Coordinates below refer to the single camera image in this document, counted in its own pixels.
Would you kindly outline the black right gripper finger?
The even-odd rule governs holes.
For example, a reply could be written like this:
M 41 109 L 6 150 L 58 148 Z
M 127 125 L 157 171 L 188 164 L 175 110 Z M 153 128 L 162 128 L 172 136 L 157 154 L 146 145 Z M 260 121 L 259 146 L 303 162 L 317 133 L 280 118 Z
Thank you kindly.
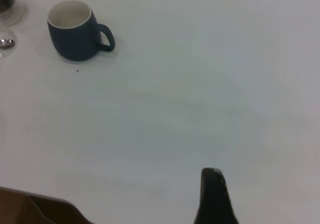
M 223 173 L 217 168 L 201 171 L 200 204 L 195 223 L 238 223 Z

